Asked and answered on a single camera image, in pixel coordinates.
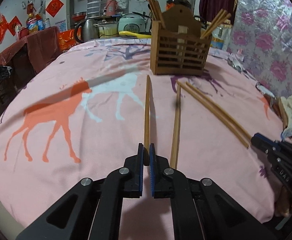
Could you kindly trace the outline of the pink thermos jug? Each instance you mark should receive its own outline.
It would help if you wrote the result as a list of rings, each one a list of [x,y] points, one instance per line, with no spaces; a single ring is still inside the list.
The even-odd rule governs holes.
[[[107,0],[105,11],[106,16],[114,16],[118,9],[118,2],[116,0]]]

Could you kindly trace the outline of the white rice cooker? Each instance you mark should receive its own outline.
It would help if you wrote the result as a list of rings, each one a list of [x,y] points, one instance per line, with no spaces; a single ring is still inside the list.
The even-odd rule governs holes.
[[[118,32],[121,31],[144,33],[146,32],[146,19],[144,16],[135,13],[125,14],[118,22]]]

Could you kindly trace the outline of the chopstick in holder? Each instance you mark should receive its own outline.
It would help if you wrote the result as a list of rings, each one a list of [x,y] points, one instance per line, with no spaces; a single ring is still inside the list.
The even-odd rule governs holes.
[[[152,14],[154,16],[155,21],[159,21],[163,29],[166,28],[162,11],[159,6],[159,2],[155,0],[147,0],[149,2]]]
[[[211,24],[208,28],[202,33],[201,39],[205,39],[206,37],[210,36],[210,34],[224,21],[228,20],[231,17],[231,13],[227,12],[225,9],[221,9],[218,14],[214,17],[211,21]]]

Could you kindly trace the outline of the red covered side table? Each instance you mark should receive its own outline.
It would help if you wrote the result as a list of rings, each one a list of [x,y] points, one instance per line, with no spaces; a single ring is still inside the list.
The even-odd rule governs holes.
[[[50,27],[23,37],[0,53],[0,65],[12,67],[17,88],[24,87],[61,54],[58,34],[57,27]]]

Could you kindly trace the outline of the dark soy sauce bottle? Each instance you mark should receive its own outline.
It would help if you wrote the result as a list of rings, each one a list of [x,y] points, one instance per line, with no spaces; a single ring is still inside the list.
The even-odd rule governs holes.
[[[187,7],[189,10],[191,10],[191,4],[188,0],[167,0],[166,1],[166,10],[169,10],[170,8],[174,7],[175,5],[182,5]]]

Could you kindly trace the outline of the wooden chopstick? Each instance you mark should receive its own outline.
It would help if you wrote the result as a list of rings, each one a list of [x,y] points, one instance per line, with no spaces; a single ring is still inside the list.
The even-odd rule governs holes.
[[[150,76],[146,77],[145,111],[144,111],[144,147],[149,152],[150,145]]]
[[[177,86],[175,119],[173,124],[172,145],[170,154],[170,167],[176,169],[178,164],[179,136],[181,125],[181,87]]]
[[[240,125],[226,110],[224,110],[219,104],[215,103],[209,97],[207,97],[201,90],[193,86],[191,83],[186,82],[188,88],[190,88],[193,92],[195,92],[203,102],[207,103],[216,113],[218,113],[224,120],[226,120],[227,124],[230,124],[231,127],[234,128],[235,132],[237,132],[241,139],[245,143],[250,145],[251,135]]]
[[[181,138],[183,141],[194,139],[204,146],[221,148],[234,143],[249,148],[226,120],[203,102],[186,83],[177,81],[181,90],[186,93],[181,113]]]

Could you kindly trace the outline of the white refrigerator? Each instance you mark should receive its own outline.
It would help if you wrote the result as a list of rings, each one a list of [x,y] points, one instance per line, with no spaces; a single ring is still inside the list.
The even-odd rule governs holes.
[[[74,0],[44,0],[45,17],[51,27],[57,27],[59,32],[74,28]]]

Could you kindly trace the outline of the chopstick in holder left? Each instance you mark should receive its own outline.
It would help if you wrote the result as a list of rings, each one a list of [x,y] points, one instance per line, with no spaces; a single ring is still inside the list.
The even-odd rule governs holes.
[[[155,0],[147,0],[149,2],[152,14],[154,16],[155,21],[159,21],[163,29],[166,28],[162,11],[159,6],[159,2]]]

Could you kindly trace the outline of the metal spoon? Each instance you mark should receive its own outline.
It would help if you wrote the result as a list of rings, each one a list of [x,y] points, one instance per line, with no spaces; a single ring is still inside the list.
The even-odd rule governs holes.
[[[246,78],[256,81],[256,79],[242,66],[241,62],[238,61],[237,57],[233,54],[230,54],[227,63],[234,70],[238,71],[240,74],[243,74]]]

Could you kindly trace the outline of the wooden slatted utensil holder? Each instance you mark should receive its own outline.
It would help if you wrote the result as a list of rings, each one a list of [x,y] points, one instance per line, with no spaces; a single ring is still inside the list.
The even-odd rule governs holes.
[[[150,68],[154,75],[201,76],[212,36],[189,8],[175,5],[152,23]]]

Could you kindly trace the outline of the cooking oil bottle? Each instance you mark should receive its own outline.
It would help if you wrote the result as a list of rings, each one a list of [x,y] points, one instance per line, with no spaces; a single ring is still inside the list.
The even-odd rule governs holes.
[[[29,14],[26,21],[26,26],[30,34],[35,33],[39,30],[38,21],[34,13]]]

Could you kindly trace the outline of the clear plastic jar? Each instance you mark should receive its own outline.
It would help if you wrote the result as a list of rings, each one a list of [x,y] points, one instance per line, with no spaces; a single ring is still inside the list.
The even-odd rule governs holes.
[[[233,26],[231,24],[221,24],[212,32],[210,46],[212,48],[226,51],[230,42],[230,34]]]

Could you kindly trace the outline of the stacked grey steamer container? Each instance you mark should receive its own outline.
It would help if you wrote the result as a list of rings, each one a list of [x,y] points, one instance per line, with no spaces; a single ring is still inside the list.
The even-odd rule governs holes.
[[[101,11],[101,0],[87,0],[87,17],[99,17]]]

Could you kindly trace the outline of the chopstick in holder right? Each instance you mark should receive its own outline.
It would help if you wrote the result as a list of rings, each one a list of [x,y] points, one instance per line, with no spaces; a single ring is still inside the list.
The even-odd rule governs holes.
[[[211,24],[208,28],[202,33],[201,39],[205,39],[206,37],[210,36],[210,34],[224,21],[228,20],[231,17],[231,13],[227,12],[225,9],[221,9],[218,14],[214,17],[211,21]]]

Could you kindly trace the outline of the stainless electric kettle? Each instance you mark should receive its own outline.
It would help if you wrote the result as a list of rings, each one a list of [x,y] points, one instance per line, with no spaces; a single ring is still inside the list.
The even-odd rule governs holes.
[[[74,39],[79,43],[99,38],[99,25],[94,18],[88,18],[78,23],[74,29]]]

